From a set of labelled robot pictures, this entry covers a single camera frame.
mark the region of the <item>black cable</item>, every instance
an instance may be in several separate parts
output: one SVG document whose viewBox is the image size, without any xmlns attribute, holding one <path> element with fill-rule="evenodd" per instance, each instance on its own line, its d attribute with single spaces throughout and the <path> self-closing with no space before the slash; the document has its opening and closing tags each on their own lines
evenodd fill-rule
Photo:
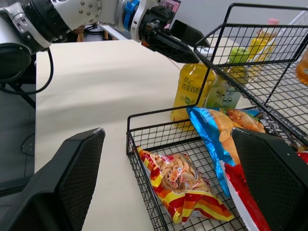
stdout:
<svg viewBox="0 0 308 231">
<path fill-rule="evenodd" d="M 7 90 L 3 87 L 0 87 L 0 91 L 3 91 L 5 93 L 9 93 L 9 94 L 13 94 L 13 95 L 33 95 L 33 94 L 37 94 L 41 91 L 44 91 L 49 86 L 49 84 L 52 80 L 52 77 L 53 77 L 53 60 L 52 60 L 52 54 L 51 54 L 50 49 L 48 49 L 48 56 L 49 56 L 49 61 L 50 61 L 50 75 L 49 75 L 47 82 L 45 83 L 45 85 L 42 88 L 35 90 L 35 91 L 21 92 L 21 91 Z"/>
<path fill-rule="evenodd" d="M 24 139 L 24 141 L 23 141 L 23 143 L 21 144 L 21 146 L 20 146 L 20 150 L 21 150 L 22 153 L 25 154 L 26 156 L 34 157 L 34 155 L 28 154 L 28 153 L 24 152 L 24 150 L 23 150 L 23 145 L 25 144 L 25 142 L 26 142 L 31 136 L 34 136 L 34 135 L 35 135 L 35 132 L 32 133 L 31 135 L 27 136 L 27 137 Z"/>
<path fill-rule="evenodd" d="M 0 79 L 0 83 L 10 83 L 13 82 L 15 80 L 17 80 L 23 73 L 25 72 L 25 70 L 18 72 L 15 76 L 8 78 L 8 79 Z"/>
</svg>

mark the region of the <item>red snack bag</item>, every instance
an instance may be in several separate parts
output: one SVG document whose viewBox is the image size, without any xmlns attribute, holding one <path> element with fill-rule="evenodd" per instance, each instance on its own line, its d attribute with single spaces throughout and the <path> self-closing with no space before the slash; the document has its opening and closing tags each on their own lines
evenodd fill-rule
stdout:
<svg viewBox="0 0 308 231">
<path fill-rule="evenodd" d="M 233 215 L 212 193 L 187 154 L 157 155 L 137 148 L 150 171 L 151 186 L 176 224 L 184 224 L 190 216 L 223 221 Z"/>
<path fill-rule="evenodd" d="M 225 164 L 225 172 L 257 228 L 260 231 L 270 231 L 268 223 L 249 192 L 242 165 L 239 164 L 233 167 Z"/>
</svg>

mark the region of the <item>black wire basket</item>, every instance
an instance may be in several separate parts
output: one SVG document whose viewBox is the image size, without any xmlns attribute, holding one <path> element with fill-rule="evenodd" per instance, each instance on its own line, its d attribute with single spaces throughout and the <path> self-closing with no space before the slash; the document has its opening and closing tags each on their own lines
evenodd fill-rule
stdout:
<svg viewBox="0 0 308 231">
<path fill-rule="evenodd" d="M 223 72 L 225 67 L 234 65 L 226 64 L 230 50 L 238 46 L 247 47 L 249 41 L 255 34 L 254 32 L 265 27 L 273 27 L 270 25 L 228 24 L 227 21 L 231 10 L 235 7 L 295 10 L 299 12 L 306 10 L 305 8 L 295 7 L 232 4 L 228 9 L 224 23 L 205 36 L 195 46 L 194 52 L 204 64 L 209 67 L 196 103 L 194 105 L 131 115 L 128 118 L 126 154 L 135 173 L 138 186 L 155 231 L 247 230 L 237 212 L 233 200 L 224 195 L 215 175 L 213 161 L 203 141 L 196 130 L 194 130 L 189 120 L 155 123 L 140 128 L 132 128 L 131 126 L 132 119 L 146 121 L 144 120 L 145 116 L 159 115 L 160 113 L 168 113 L 171 110 L 196 106 L 200 100 L 210 69 L 215 70 L 220 76 L 240 91 L 244 97 L 247 97 L 254 105 L 253 107 L 260 108 L 264 112 L 266 126 L 269 126 L 271 130 L 276 133 L 280 133 L 280 131 L 287 132 L 289 141 L 300 142 L 308 146 L 308 118 L 303 116 L 305 113 L 308 113 L 308 88 L 301 84 L 294 75 L 294 68 L 296 65 L 294 62 L 300 57 L 308 44 L 308 26 L 276 25 L 275 27 L 279 30 L 278 35 L 282 33 L 279 41 L 285 43 L 288 50 L 278 51 L 276 50 L 278 48 L 275 47 L 271 49 L 270 53 L 268 52 L 268 54 L 266 54 L 270 56 L 266 60 L 260 61 L 255 59 L 251 62 L 240 64 L 245 68 L 251 68 L 249 70 L 251 74 L 255 75 L 255 78 L 253 78 L 252 81 L 248 81 L 246 78 L 243 78 L 241 81 L 235 81 L 230 74 L 227 75 Z M 229 39 L 228 41 L 231 40 L 234 42 L 227 43 L 226 38 Z M 207 40 L 210 48 L 214 50 L 211 60 L 207 59 L 208 57 L 204 53 L 201 54 L 199 52 L 199 45 L 204 44 L 204 40 Z M 287 104 L 284 104 L 284 101 L 290 103 L 290 106 L 286 106 Z M 215 219 L 193 217 L 183 226 L 174 224 L 151 187 L 147 171 L 137 152 L 137 147 L 161 155 L 173 153 L 188 154 L 200 173 L 204 174 L 209 180 L 214 193 L 235 218 L 229 222 L 222 222 Z"/>
<path fill-rule="evenodd" d="M 289 25 L 228 23 L 232 10 L 237 8 L 298 11 L 299 18 Z M 194 50 L 206 66 L 214 69 L 253 105 L 286 130 L 297 146 L 308 146 L 308 86 L 296 78 L 295 72 L 299 58 L 308 44 L 308 20 L 300 18 L 301 15 L 306 16 L 307 12 L 308 8 L 232 4 L 224 23 L 199 41 Z M 259 45 L 257 50 L 260 51 L 253 53 L 251 47 L 256 45 L 252 39 L 258 31 L 270 28 L 275 29 L 275 38 L 267 45 Z M 211 58 L 199 52 L 199 44 L 203 44 L 204 40 L 214 50 Z M 249 57 L 253 58 L 248 58 L 244 63 L 228 63 L 230 51 L 238 47 L 250 50 Z"/>
</svg>

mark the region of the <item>white table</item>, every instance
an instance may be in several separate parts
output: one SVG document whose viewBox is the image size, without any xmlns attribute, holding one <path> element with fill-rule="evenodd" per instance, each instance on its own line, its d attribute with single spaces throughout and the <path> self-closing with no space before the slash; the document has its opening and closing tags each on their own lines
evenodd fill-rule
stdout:
<svg viewBox="0 0 308 231">
<path fill-rule="evenodd" d="M 54 77 L 37 95 L 35 170 L 66 138 L 104 128 L 96 189 L 83 230 L 153 230 L 125 154 L 127 117 L 171 107 L 178 67 L 132 40 L 53 44 L 51 52 Z M 39 53 L 37 60 L 40 88 L 49 76 L 47 53 Z M 162 119 L 168 121 L 169 114 L 138 120 L 136 126 Z"/>
</svg>

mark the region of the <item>yellow juice bottle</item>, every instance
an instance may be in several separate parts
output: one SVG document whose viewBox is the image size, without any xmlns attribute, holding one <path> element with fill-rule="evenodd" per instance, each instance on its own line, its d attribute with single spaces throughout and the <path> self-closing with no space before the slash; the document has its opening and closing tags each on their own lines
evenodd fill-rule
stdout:
<svg viewBox="0 0 308 231">
<path fill-rule="evenodd" d="M 204 64 L 185 64 L 183 66 L 180 71 L 178 90 L 175 96 L 173 107 L 186 106 L 196 103 L 206 72 L 207 67 Z M 198 103 L 199 107 L 204 106 L 209 90 L 212 88 L 215 78 L 216 73 L 213 70 L 210 70 L 205 83 L 205 87 L 202 91 L 200 101 Z M 174 110 L 171 112 L 172 121 L 180 121 L 188 118 L 189 116 L 187 114 L 186 108 Z M 184 129 L 187 130 L 189 125 L 190 122 L 185 122 L 185 124 L 177 124 L 177 127 L 184 127 Z"/>
<path fill-rule="evenodd" d="M 271 18 L 268 20 L 268 25 L 277 25 L 278 23 L 279 21 L 277 19 Z M 258 31 L 258 35 L 254 39 L 252 39 L 250 45 L 248 46 L 248 52 L 250 53 L 248 61 L 252 60 L 253 62 L 261 62 L 270 58 L 270 54 L 275 48 L 275 43 L 272 43 L 269 47 L 266 47 L 266 45 L 276 36 L 277 32 L 273 27 L 264 28 Z"/>
</svg>

